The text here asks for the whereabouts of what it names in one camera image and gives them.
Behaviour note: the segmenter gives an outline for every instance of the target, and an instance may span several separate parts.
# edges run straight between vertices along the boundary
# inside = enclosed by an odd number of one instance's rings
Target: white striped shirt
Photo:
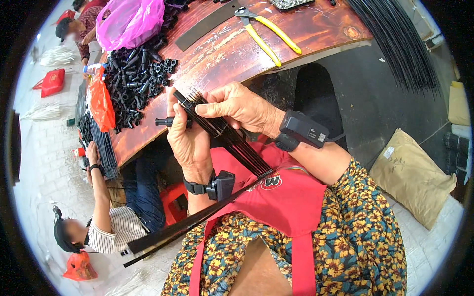
[[[147,233],[135,212],[126,206],[111,208],[110,221],[114,234],[100,230],[92,218],[89,227],[89,246],[99,253],[115,253],[127,248],[127,243]]]

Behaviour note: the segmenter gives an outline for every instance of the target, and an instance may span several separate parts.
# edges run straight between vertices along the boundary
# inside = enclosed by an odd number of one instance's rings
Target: chair
[[[186,214],[188,210],[188,191],[183,182],[166,188],[160,193],[160,198],[166,216],[165,226],[172,225],[188,216]]]

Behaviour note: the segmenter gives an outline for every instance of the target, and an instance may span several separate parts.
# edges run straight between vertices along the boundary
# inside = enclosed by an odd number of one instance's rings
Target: red plastic bag
[[[100,67],[89,86],[91,91],[90,109],[92,117],[103,133],[108,132],[115,127],[115,112],[110,100],[109,91],[105,88],[105,83],[102,81],[104,74],[104,67]]]
[[[59,22],[63,19],[63,18],[74,18],[74,16],[76,15],[76,12],[75,11],[72,11],[70,9],[68,10],[65,10],[63,12],[63,14],[59,17],[58,21],[56,22],[56,24],[59,24]]]
[[[56,69],[46,73],[46,76],[35,84],[32,89],[41,90],[41,97],[51,96],[63,90],[64,69]]]
[[[67,270],[63,277],[75,281],[90,280],[97,278],[97,272],[89,263],[89,255],[86,252],[74,253],[67,261]]]

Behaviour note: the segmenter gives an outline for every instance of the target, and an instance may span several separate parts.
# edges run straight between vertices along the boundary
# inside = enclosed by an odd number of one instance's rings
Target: black cap
[[[71,18],[63,18],[56,26],[56,36],[63,42],[66,39],[69,30],[69,23],[73,20]]]
[[[56,243],[61,247],[61,249],[69,253],[81,252],[81,248],[74,246],[71,242],[71,238],[66,233],[66,223],[63,219],[59,218],[56,220],[53,231],[55,234]]]

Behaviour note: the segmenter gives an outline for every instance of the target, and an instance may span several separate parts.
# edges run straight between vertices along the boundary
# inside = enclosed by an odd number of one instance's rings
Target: black wristwatch
[[[284,133],[280,133],[278,137],[275,139],[275,146],[278,147],[280,150],[283,150],[286,152],[291,152],[295,150],[299,144],[300,144],[300,141],[295,140]]]
[[[212,169],[212,173],[210,174],[208,184],[215,176],[216,176],[216,171]],[[196,182],[188,182],[186,181],[185,178],[183,178],[183,183],[184,183],[184,187],[186,187],[186,190],[194,195],[206,193],[206,187],[208,184],[198,184]]]
[[[92,169],[96,169],[96,168],[100,170],[100,173],[101,173],[102,176],[105,176],[105,171],[104,171],[104,168],[102,167],[102,165],[98,165],[96,163],[89,167],[89,172],[91,172]]]

